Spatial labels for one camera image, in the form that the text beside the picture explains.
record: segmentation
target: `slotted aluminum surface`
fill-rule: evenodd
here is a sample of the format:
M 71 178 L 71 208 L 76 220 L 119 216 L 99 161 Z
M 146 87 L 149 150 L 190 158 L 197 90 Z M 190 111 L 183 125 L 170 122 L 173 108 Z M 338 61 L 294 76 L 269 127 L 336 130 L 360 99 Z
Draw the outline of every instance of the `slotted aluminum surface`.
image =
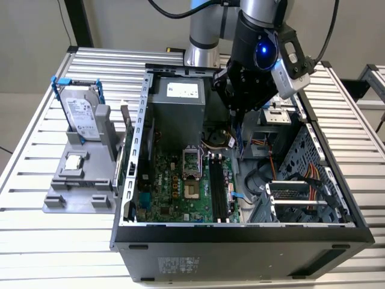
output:
M 145 63 L 182 64 L 182 54 L 81 48 L 75 54 L 66 55 L 57 76 L 78 80 L 100 78 L 106 103 L 112 109 L 112 120 L 120 130 L 124 125 L 119 112 L 121 100 L 128 103 L 135 121 Z M 306 93 L 376 244 L 318 280 L 297 281 L 294 286 L 384 288 L 383 151 L 334 72 L 322 66 L 317 66 L 317 70 Z M 0 177 L 0 207 L 3 209 L 0 211 L 0 288 L 141 288 L 141 284 L 132 284 L 120 254 L 109 251 L 113 215 L 44 214 L 40 211 L 64 150 L 66 126 L 63 112 L 48 89 Z M 287 288 L 293 284 L 247 281 L 224 284 L 218 281 L 162 286 Z

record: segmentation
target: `gray 3d-printed holder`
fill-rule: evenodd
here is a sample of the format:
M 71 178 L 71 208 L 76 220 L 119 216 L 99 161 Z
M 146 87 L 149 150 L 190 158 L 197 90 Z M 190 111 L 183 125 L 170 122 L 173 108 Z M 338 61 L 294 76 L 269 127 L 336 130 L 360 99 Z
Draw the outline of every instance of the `gray 3d-printed holder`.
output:
M 120 174 L 116 170 L 119 148 L 126 146 L 125 134 L 118 136 L 109 120 L 110 112 L 107 105 L 96 108 L 100 141 L 82 141 L 77 132 L 66 132 L 68 142 L 44 201 L 45 213 L 115 212 L 119 188 L 112 184 L 115 174 Z M 66 169 L 70 156 L 76 156 L 79 161 L 76 167 L 71 164 L 71 168 Z

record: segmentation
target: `white wall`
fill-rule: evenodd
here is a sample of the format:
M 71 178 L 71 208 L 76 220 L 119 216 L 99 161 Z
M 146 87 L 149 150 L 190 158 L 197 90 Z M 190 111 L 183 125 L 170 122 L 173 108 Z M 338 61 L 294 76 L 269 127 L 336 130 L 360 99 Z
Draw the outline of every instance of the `white wall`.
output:
M 104 48 L 164 51 L 188 45 L 189 20 L 159 14 L 147 0 L 85 0 L 94 21 L 91 31 Z M 157 0 L 166 11 L 189 9 L 189 0 Z M 305 53 L 317 56 L 326 37 L 334 0 L 296 0 L 288 23 L 297 30 Z M 341 0 L 325 60 L 345 78 L 355 78 L 367 63 L 385 63 L 384 0 Z M 231 43 L 221 42 L 222 53 Z
M 164 51 L 168 46 L 188 45 L 189 19 L 167 19 L 147 0 L 84 2 L 97 47 Z M 189 0 L 157 3 L 174 13 L 189 9 Z M 334 0 L 296 0 L 288 22 L 298 31 L 305 53 L 318 54 L 333 4 Z M 340 1 L 337 24 L 324 59 L 330 60 L 341 77 L 357 77 L 366 63 L 385 63 L 383 11 L 384 0 Z M 42 93 L 69 45 L 56 0 L 1 0 L 0 36 L 0 92 Z M 230 52 L 231 43 L 220 45 L 223 53 Z
M 0 0 L 0 92 L 43 93 L 68 46 L 56 0 Z

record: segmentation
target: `motherboard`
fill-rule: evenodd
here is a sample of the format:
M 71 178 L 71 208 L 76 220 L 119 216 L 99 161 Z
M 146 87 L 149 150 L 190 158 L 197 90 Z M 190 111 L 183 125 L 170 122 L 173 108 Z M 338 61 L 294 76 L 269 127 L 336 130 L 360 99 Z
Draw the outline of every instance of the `motherboard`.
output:
M 152 189 L 140 192 L 138 222 L 220 222 L 213 214 L 220 200 L 213 198 L 210 160 L 189 150 L 182 155 L 158 152 Z M 219 184 L 226 203 L 223 222 L 239 223 L 238 204 L 229 191 L 235 191 L 231 162 L 223 158 L 220 163 L 222 175 L 215 177 L 215 186 Z

